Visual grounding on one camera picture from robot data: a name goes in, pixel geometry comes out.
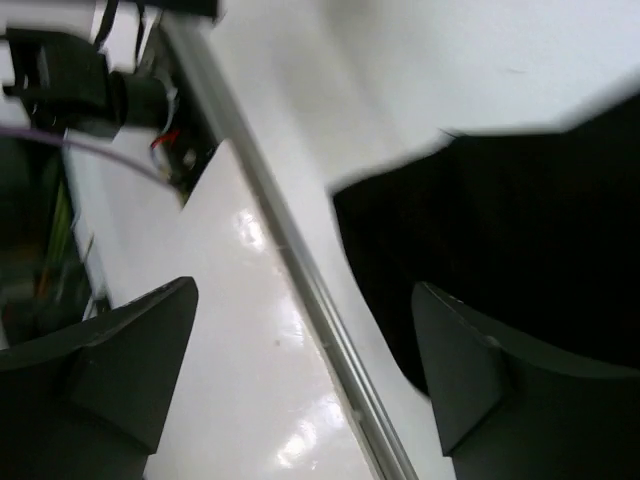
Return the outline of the black skirt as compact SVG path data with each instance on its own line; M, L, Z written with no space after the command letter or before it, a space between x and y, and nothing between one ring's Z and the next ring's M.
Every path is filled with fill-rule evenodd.
M639 364L639 96L558 131L457 135L332 196L356 283L405 378L427 383L428 282L564 350Z

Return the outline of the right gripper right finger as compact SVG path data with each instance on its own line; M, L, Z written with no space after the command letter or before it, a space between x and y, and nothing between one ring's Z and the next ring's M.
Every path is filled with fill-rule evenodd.
M638 478L638 371L554 347L426 283L412 312L457 478Z

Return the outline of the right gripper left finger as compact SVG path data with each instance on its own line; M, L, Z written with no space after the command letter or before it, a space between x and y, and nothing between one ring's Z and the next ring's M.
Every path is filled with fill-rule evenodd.
M140 479L159 447L198 288L178 277L1 353L4 479Z

